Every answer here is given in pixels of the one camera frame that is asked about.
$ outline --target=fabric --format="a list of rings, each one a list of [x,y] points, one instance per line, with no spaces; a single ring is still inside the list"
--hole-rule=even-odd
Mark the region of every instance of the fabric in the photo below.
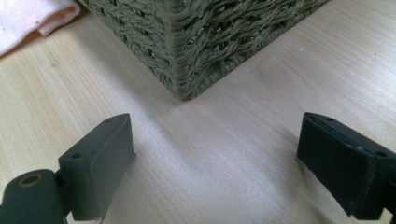
[[[0,0],[0,56],[31,32],[48,35],[78,13],[73,0]]]

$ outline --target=green wicker basket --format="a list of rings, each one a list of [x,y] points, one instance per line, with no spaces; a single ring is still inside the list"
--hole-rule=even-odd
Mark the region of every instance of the green wicker basket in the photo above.
[[[328,0],[84,0],[178,99],[191,99]]]

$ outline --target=light wood surface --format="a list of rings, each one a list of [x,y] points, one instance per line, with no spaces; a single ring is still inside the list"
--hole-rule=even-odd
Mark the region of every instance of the light wood surface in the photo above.
[[[130,113],[137,158],[105,223],[361,223],[297,162],[298,136],[309,111],[396,150],[395,11],[332,0],[186,103],[88,13],[0,59],[0,192]]]

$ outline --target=wooden table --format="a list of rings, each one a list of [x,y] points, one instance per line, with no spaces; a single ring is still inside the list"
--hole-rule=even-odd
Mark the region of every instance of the wooden table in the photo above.
[[[309,111],[396,150],[395,11],[332,0],[186,103],[87,13],[0,60],[0,191],[130,113],[137,158],[105,223],[359,223],[299,166],[298,136]]]

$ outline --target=woven basket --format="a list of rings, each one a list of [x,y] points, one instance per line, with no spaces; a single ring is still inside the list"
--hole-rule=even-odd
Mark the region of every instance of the woven basket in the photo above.
[[[178,99],[191,99],[328,0],[84,0]]]

